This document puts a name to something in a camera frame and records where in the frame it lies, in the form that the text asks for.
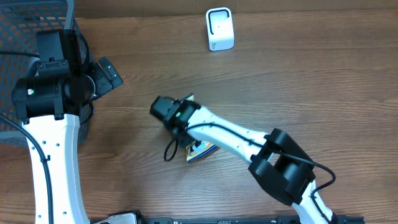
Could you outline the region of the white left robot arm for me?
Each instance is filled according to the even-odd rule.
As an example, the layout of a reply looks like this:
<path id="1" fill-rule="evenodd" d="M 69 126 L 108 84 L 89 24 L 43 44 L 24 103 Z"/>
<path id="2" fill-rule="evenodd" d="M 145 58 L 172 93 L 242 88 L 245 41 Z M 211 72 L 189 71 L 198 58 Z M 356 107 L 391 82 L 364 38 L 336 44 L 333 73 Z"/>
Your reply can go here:
<path id="1" fill-rule="evenodd" d="M 38 32 L 37 73 L 18 80 L 12 91 L 30 151 L 36 223 L 90 222 L 77 156 L 79 129 L 89 119 L 80 113 L 123 80 L 106 57 L 81 57 L 83 39 L 71 29 Z"/>

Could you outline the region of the yellow snack bag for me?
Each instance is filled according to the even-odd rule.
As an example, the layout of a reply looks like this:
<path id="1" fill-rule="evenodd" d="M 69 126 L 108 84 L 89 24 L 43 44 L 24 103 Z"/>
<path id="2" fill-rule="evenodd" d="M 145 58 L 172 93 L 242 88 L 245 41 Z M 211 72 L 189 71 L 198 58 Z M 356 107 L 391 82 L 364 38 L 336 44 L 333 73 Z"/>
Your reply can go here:
<path id="1" fill-rule="evenodd" d="M 186 148 L 186 161 L 188 163 L 202 160 L 212 153 L 216 152 L 219 147 L 209 141 L 198 141 L 194 139 Z"/>

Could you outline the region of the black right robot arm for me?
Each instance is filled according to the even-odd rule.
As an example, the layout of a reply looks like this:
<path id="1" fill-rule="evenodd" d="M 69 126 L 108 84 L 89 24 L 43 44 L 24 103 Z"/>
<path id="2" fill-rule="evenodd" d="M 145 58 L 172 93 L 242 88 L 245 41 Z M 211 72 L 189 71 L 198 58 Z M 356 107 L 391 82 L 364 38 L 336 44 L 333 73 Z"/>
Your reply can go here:
<path id="1" fill-rule="evenodd" d="M 338 223 L 318 193 L 336 180 L 335 173 L 314 162 L 286 132 L 246 129 L 189 97 L 158 96 L 150 113 L 172 133 L 170 144 L 178 145 L 182 139 L 208 141 L 247 162 L 260 187 L 293 207 L 301 223 Z"/>

